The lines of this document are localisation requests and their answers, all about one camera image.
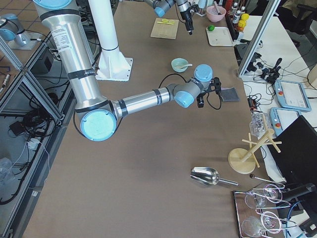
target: clear plastic container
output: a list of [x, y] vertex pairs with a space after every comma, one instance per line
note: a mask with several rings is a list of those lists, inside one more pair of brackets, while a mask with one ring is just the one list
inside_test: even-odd
[[267, 113], [253, 114], [250, 122], [250, 130], [251, 134], [256, 136], [257, 138], [263, 136], [266, 132], [263, 116], [265, 117], [267, 128], [272, 129], [271, 120]]
[[6, 186], [13, 179], [11, 160], [6, 157], [0, 159], [0, 187]]

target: robotic arm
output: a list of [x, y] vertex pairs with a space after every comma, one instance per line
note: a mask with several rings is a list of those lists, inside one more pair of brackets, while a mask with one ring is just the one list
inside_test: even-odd
[[197, 12], [199, 10], [197, 4], [190, 5], [187, 0], [145, 0], [145, 2], [154, 8], [154, 12], [158, 17], [163, 17], [174, 3], [176, 3], [182, 19], [185, 20], [186, 30], [190, 35], [193, 34], [194, 26], [191, 11]]
[[12, 13], [0, 16], [0, 35], [6, 41], [14, 40], [19, 46], [25, 46], [30, 42], [29, 34], [17, 16]]
[[99, 90], [83, 37], [79, 29], [80, 14], [74, 0], [33, 0], [42, 24], [49, 27], [73, 88], [80, 119], [80, 129], [90, 140], [103, 141], [111, 137], [117, 120], [156, 105], [175, 100], [186, 108], [201, 93], [208, 90], [212, 68], [201, 64], [194, 77], [185, 84], [171, 84], [147, 93], [108, 100]]

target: small teal bowl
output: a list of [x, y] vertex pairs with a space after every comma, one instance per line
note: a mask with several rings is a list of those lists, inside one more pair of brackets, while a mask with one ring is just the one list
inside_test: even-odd
[[182, 65], [185, 65], [185, 64], [188, 64], [188, 61], [185, 60], [185, 59], [182, 59], [182, 58], [173, 59], [172, 62], [171, 62], [172, 69], [175, 72], [178, 72], [178, 73], [184, 72], [188, 68], [188, 66], [184, 67], [182, 69], [176, 68], [176, 66], [182, 66]]

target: metal scoop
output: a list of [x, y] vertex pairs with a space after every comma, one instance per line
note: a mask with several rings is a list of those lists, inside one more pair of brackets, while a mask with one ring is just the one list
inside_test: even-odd
[[218, 182], [224, 182], [236, 186], [239, 185], [235, 181], [220, 178], [218, 171], [210, 167], [194, 167], [191, 170], [190, 177], [193, 180], [196, 180], [197, 182], [207, 186], [216, 185]]

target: wooden stand base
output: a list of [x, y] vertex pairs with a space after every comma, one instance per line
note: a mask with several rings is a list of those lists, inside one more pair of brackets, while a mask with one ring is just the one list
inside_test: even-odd
[[228, 155], [228, 161], [234, 171], [240, 174], [250, 174], [256, 167], [256, 162], [252, 156], [250, 156], [245, 162], [241, 162], [241, 159], [247, 154], [248, 150], [242, 148], [236, 148], [230, 151]]

